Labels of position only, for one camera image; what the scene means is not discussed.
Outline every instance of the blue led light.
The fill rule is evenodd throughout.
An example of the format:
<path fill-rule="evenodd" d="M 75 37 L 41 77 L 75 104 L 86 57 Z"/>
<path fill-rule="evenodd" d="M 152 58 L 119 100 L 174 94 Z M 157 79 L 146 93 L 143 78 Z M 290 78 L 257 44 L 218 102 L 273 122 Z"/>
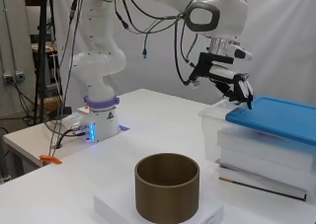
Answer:
<path fill-rule="evenodd" d="M 90 124 L 90 141 L 95 140 L 95 128 L 93 124 Z"/>

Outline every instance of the electrical outlet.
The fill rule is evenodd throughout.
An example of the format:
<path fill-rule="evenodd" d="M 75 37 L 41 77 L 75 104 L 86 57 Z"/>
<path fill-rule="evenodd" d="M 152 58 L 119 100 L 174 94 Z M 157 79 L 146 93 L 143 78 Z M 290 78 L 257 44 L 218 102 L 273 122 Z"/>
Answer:
<path fill-rule="evenodd" d="M 13 77 L 11 74 L 7 74 L 7 73 L 4 73 L 3 74 L 3 79 L 6 83 L 10 83 L 10 82 L 13 82 Z"/>
<path fill-rule="evenodd" d="M 21 83 L 26 80 L 26 75 L 24 74 L 24 72 L 17 71 L 15 76 L 16 76 L 17 83 Z"/>

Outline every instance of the white curtain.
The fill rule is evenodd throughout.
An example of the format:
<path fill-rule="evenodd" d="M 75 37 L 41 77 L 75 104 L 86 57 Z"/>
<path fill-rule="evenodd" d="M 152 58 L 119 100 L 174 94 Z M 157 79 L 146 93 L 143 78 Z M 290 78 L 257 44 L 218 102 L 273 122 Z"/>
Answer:
<path fill-rule="evenodd" d="M 149 0 L 136 0 L 147 12 L 156 15 L 174 14 L 175 11 Z M 279 97 L 316 105 L 316 0 L 247 0 L 250 12 L 242 46 L 254 54 L 250 62 L 236 61 L 235 71 L 248 72 L 257 95 Z M 64 45 L 68 15 L 72 0 L 54 0 L 55 21 L 59 55 Z M 119 12 L 126 19 L 119 4 Z M 145 29 L 151 20 L 130 6 L 132 18 Z M 188 89 L 180 83 L 174 64 L 173 30 L 150 37 L 148 58 L 142 57 L 143 37 L 125 31 L 116 21 L 116 40 L 127 57 L 126 69 L 106 80 L 117 94 L 145 88 L 194 101 L 212 104 L 218 100 L 213 85 L 203 80 L 201 87 Z M 185 49 L 188 49 L 194 34 L 187 31 Z M 91 48 L 79 27 L 75 53 Z M 207 40 L 200 37 L 192 60 L 205 51 Z M 70 49 L 68 47 L 61 69 L 63 86 L 67 79 Z M 188 77 L 192 69 L 181 64 Z M 74 109 L 83 105 L 84 87 L 71 78 L 68 105 Z"/>

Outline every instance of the blue lid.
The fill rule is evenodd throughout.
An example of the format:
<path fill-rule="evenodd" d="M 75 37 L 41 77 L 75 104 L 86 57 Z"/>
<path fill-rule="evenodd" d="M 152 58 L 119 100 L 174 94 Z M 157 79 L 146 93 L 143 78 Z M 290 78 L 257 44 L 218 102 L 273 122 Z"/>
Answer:
<path fill-rule="evenodd" d="M 238 108 L 226 120 L 316 147 L 316 107 L 259 97 L 251 111 Z"/>

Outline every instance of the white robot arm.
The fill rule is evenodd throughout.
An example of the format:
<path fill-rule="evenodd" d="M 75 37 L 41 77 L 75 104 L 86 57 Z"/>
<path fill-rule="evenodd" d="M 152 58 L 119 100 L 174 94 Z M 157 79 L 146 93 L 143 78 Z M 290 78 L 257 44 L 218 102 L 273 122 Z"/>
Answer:
<path fill-rule="evenodd" d="M 74 76 L 88 89 L 90 120 L 96 125 L 94 134 L 103 140 L 118 133 L 115 106 L 118 100 L 110 86 L 103 83 L 103 77 L 121 71 L 125 67 L 125 56 L 117 47 L 113 36 L 113 8 L 117 0 L 85 0 L 83 23 L 87 37 L 95 50 L 82 52 L 74 58 Z M 231 102 L 247 103 L 249 109 L 253 101 L 253 90 L 248 82 L 248 74 L 236 73 L 224 64 L 233 64 L 235 58 L 250 60 L 251 53 L 240 47 L 236 38 L 244 30 L 248 15 L 246 0 L 154 0 L 166 4 L 181 14 L 186 26 L 199 35 L 210 38 L 208 52 L 202 52 L 198 64 L 185 85 L 198 84 L 198 78 L 208 78 L 223 96 Z M 99 118 L 96 114 L 106 112 Z M 104 125 L 104 120 L 114 126 Z"/>

